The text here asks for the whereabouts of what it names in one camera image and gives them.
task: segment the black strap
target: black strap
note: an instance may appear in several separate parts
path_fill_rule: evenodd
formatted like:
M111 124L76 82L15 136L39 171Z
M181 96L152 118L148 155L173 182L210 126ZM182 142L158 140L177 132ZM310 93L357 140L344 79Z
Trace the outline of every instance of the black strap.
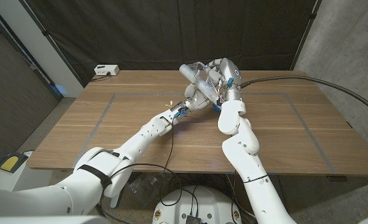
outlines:
M260 180L260 179L262 179L262 178L264 178L264 177L268 177L268 174L267 174L267 175L264 175L264 176L262 176L262 177L256 178L256 179L254 179L254 180ZM248 181L244 182L244 184L249 183L249 182L253 182L254 180L248 180Z
M79 169L89 171L93 175L97 176L101 180L101 184L102 184L102 187L103 187L104 190L106 189L106 187L109 184L111 184L111 180L107 175L105 175L103 172L99 171L98 169L96 169L92 166L88 166L88 165L84 164L84 165L80 166Z

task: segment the wooden table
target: wooden table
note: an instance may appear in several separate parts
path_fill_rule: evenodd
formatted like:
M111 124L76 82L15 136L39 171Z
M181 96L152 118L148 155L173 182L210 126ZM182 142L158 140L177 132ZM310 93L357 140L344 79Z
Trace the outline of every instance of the wooden table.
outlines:
M304 72L242 71L242 80ZM114 149L134 135L165 104L184 101L188 81L178 71L120 71L90 83L27 161L36 169L71 169L87 150ZM276 80L242 90L248 118L269 173L368 175L368 145L312 82ZM189 113L174 127L168 167L176 172L227 173L234 168L221 149L228 136L211 106ZM139 162L165 165L171 132L158 137ZM160 171L136 166L138 171Z

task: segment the yellow object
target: yellow object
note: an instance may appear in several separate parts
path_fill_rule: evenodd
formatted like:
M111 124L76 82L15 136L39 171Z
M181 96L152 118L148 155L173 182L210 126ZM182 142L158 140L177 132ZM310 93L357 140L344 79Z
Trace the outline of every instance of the yellow object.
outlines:
M14 165L18 162L19 158L17 156L12 156L10 158L7 159L7 161L5 161L2 165L1 165L1 169L5 170L5 171L12 171L12 168L14 167Z

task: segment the gray cable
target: gray cable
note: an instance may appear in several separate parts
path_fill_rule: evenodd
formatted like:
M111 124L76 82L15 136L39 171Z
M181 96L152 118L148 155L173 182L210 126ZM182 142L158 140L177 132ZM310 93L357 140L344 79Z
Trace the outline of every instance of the gray cable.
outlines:
M246 211L246 209L244 209L242 206L240 206L240 204L239 204L239 202L238 202L238 198L237 198L237 197L236 197L236 195L235 195L234 187L232 186L231 180L229 179L228 174L225 174L225 175L227 176L227 179L228 179L229 184L230 184L230 186L231 186L232 193L233 193L233 195L234 195L234 197L235 197L235 201L236 201L236 204L238 205L238 207L239 207L243 212L245 212L247 215L250 215L251 217L256 218L256 216L255 216L255 215L251 214L250 212Z

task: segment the black cable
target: black cable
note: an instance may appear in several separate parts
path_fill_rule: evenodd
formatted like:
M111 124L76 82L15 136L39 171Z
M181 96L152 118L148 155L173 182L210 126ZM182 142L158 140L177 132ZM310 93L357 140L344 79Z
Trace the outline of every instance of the black cable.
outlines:
M163 169L163 173L161 174L161 183L163 183L163 180L164 180L164 172L166 171L166 167L167 165L169 164L169 161L170 161L170 157L171 157L171 154L172 154L172 148L174 146L174 125L171 123L171 149L170 149L170 155L169 157L167 158L167 161L166 161L166 165L164 166L165 169ZM161 198L161 188L162 188L162 184L160 184L160 187L159 187L159 199L160 199L160 202L164 205L164 206L172 206L172 205L175 205L178 203L179 199L181 199L181 196L179 196L179 199L177 200L176 203L174 204L171 204L171 205L166 205L162 198Z
M106 73L105 76L102 76L100 78L94 78L94 79L91 79L90 82L98 82L98 81L102 81L104 80L105 78L109 77L110 76L110 72Z
M194 203L193 199L195 198L196 200L196 218L197 218L197 215L199 214L199 203L197 202L197 198L196 196L194 195L194 193L191 193L190 191L186 190L186 189L183 189L184 191L190 193L192 195L192 204Z
M232 188L232 196L231 196L231 217L232 217L232 221L234 221L235 224L236 223L235 219L234 219L234 192L235 192L235 180L236 180L236 170L234 173L234 187Z
M368 107L368 101L363 98L362 96L358 95L357 93L354 93L351 90L348 90L347 88L341 87L339 85L333 84L333 83L329 83L327 81L324 80L320 80L317 78L311 78L311 77L302 77L299 75L288 75L288 76L283 76L283 77L268 77L268 78L259 78L256 80L250 80L247 82L244 82L240 85L241 88L245 88L246 86L252 84L252 83L256 83L256 82L264 82L264 81L272 81L272 80L281 80L281 79L290 79L290 78L295 78L295 79L302 79L302 80L307 80L307 81L312 81L312 82L316 82L316 83L320 83L322 85L327 85L330 87L333 87L337 90L343 91L344 93L347 93L348 95L354 97L355 99L361 101L363 104L365 104Z
M238 197L236 197L236 195L235 195L234 187L232 186L231 180L229 179L228 174L226 174L226 176L227 176L227 178L228 178L230 188L231 188L231 190L232 190L232 193L233 193L233 195L234 195L234 197L235 197L236 204L237 204L237 206L239 207L239 209L241 209L241 210L242 210L242 212L246 213L246 215L250 216L251 218L256 219L256 216L255 216L255 215L253 215L253 214L251 214L250 212L246 211L246 209L244 209L244 208L239 204Z
M194 189L194 191L193 191L193 193L192 193L191 215L192 215L192 207L194 206L195 190L196 190L197 186L198 186L198 185L196 184L195 189ZM197 212L198 212L198 211L199 211L199 206L198 206L198 204L197 204L197 199L196 199L196 218L197 218Z
M167 167L161 166L161 165L157 165L157 164L144 164L144 163L138 163L138 164L131 164L131 165L128 165L128 166L125 166L125 167L121 168L120 170L118 170L118 171L114 172L114 173L110 176L110 178L114 177L117 173L119 173L119 172L121 172L121 171L123 171L123 170L125 170L125 169L127 169L127 168L129 168L129 167L133 167L133 166L155 166L155 167L160 167L160 168L163 168L164 170L167 170L168 172L170 172L170 173L174 174L175 176L178 176L178 175L177 175L175 172L173 172L172 170L168 169ZM176 201L176 202L174 202L174 203L172 203L172 204L170 204L170 205L166 205L166 204L165 204L165 203L160 199L160 202L161 202L164 206L173 206L173 205L177 204L177 203L180 201L181 196L182 196L182 191L183 191L183 189L182 189L182 185L181 185L181 182L180 182L180 181L179 181L179 185L180 185L181 193L179 194L179 198L177 199L177 201Z
M117 217L114 217L113 215L110 215L109 213L107 213L106 211L104 211L104 209L102 208L102 198L101 198L101 200L99 201L99 203L95 206L95 208L96 208L97 212L98 212L101 216L103 216L103 217L108 216L109 218L111 218L111 219L113 219L113 220L116 220L116 221L118 221L118 222L121 222L121 223L124 223L124 224L130 224L130 223L128 223L128 222L126 222L126 221L123 221L123 220L120 220L120 219L118 219Z

